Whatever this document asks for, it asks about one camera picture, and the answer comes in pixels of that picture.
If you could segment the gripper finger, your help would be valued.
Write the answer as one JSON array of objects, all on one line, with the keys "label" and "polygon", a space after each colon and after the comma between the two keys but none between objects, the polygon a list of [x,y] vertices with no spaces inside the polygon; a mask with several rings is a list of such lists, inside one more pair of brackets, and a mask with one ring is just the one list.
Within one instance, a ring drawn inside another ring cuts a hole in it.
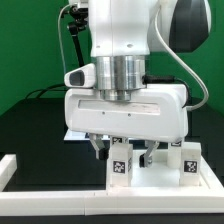
[{"label": "gripper finger", "polygon": [[105,147],[105,144],[102,140],[103,136],[100,134],[89,134],[90,142],[95,149],[96,158],[98,160],[107,160],[108,159],[108,149]]},{"label": "gripper finger", "polygon": [[147,140],[145,142],[145,146],[147,147],[146,152],[139,157],[140,167],[149,167],[152,164],[152,156],[155,150],[158,148],[159,142]]}]

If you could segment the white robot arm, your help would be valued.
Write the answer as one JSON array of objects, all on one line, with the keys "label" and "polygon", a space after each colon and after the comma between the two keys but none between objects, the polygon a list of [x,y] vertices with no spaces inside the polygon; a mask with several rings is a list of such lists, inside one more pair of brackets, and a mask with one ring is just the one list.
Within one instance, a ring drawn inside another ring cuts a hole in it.
[{"label": "white robot arm", "polygon": [[209,36],[208,0],[89,0],[91,63],[67,73],[65,119],[72,131],[86,132],[96,152],[101,140],[145,141],[141,166],[162,142],[179,143],[188,133],[188,86],[173,76],[153,76],[153,52],[171,57],[192,52]]}]

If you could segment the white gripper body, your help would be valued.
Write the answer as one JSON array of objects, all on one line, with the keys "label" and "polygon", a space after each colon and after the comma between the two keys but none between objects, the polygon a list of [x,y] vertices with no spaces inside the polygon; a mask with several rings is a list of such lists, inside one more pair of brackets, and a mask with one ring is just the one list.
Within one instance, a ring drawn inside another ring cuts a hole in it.
[{"label": "white gripper body", "polygon": [[102,100],[95,89],[70,89],[65,120],[71,131],[158,142],[179,142],[188,133],[186,88],[150,84],[127,102]]}]

